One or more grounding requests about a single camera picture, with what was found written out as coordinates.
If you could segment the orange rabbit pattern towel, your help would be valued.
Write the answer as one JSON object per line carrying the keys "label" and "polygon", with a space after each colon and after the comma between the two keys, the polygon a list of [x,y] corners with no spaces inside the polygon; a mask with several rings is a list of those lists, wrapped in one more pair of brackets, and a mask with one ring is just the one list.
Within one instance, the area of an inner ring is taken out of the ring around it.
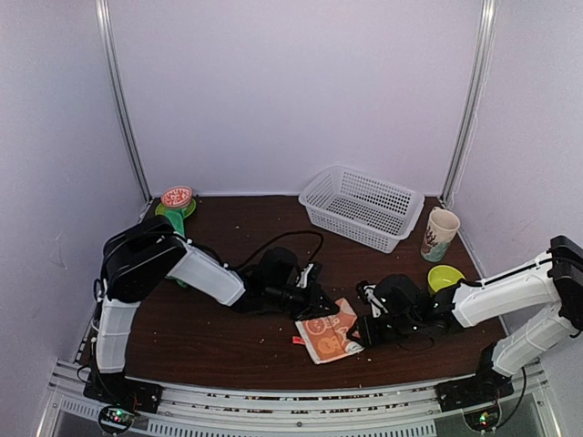
{"label": "orange rabbit pattern towel", "polygon": [[347,337],[357,321],[350,302],[340,298],[335,303],[340,309],[335,315],[295,322],[298,335],[293,336],[291,342],[303,346],[316,365],[338,361],[364,350],[357,341]]}

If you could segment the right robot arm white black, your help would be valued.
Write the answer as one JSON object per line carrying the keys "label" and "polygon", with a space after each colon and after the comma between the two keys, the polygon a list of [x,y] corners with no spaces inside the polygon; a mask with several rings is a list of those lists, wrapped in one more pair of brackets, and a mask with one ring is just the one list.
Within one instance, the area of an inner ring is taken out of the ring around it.
{"label": "right robot arm white black", "polygon": [[525,364],[582,331],[582,248],[565,236],[525,264],[479,281],[459,280],[429,293],[404,274],[356,287],[371,312],[346,336],[364,348],[424,333],[447,334],[485,320],[539,305],[520,329],[483,350],[476,375],[467,382],[473,401],[487,401]]}

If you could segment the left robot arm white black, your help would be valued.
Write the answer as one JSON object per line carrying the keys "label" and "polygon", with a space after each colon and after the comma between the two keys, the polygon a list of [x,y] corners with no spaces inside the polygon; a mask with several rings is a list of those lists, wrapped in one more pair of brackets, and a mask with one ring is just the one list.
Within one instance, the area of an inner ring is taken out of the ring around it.
{"label": "left robot arm white black", "polygon": [[295,321],[333,316],[339,306],[318,282],[321,265],[301,266],[294,252],[269,243],[232,267],[210,248],[179,234],[163,217],[147,219],[110,238],[94,282],[99,372],[97,391],[112,404],[125,402],[131,386],[122,378],[131,327],[141,302],[164,279],[176,279],[239,313],[277,310]]}

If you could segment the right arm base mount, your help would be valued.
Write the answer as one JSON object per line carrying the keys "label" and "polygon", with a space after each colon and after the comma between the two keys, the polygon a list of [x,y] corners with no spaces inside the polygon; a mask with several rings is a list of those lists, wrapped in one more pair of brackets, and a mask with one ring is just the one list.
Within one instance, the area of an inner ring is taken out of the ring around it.
{"label": "right arm base mount", "polygon": [[439,383],[435,393],[442,412],[460,410],[474,432],[491,432],[502,423],[500,401],[514,393],[511,381],[480,381],[476,376]]}

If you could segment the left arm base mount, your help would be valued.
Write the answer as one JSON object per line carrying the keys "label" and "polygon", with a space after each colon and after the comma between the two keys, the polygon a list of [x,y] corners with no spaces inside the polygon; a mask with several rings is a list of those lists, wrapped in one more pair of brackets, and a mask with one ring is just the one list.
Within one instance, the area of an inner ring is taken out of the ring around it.
{"label": "left arm base mount", "polygon": [[83,395],[104,403],[97,414],[97,424],[103,432],[119,436],[127,432],[142,412],[156,413],[162,396],[158,384],[125,380],[123,393],[114,396],[101,382],[87,382]]}

